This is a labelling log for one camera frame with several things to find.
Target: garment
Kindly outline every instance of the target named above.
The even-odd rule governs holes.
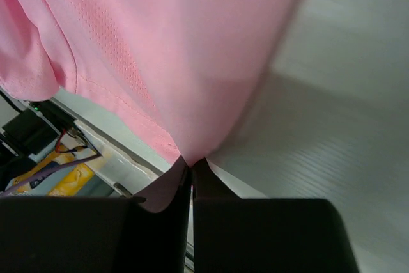
[[[227,136],[296,0],[0,0],[0,86],[60,86],[116,113],[169,162]]]

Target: red wire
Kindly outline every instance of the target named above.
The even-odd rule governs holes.
[[[61,133],[61,135],[58,137],[57,143],[56,143],[56,152],[59,153],[59,146],[61,145],[61,139],[63,138],[63,136],[66,134],[66,129],[63,129],[63,132]]]

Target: pink fabric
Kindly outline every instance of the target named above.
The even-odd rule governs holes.
[[[0,85],[26,100],[62,86],[192,164],[235,124],[294,2],[0,0]]]

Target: pink cloth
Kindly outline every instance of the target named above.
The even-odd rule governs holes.
[[[0,86],[25,100],[62,86],[192,164],[236,123],[294,2],[0,0]]]

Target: pink shirt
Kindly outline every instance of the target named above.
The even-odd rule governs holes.
[[[236,123],[296,0],[0,0],[0,86],[60,86],[116,113],[169,162]]]

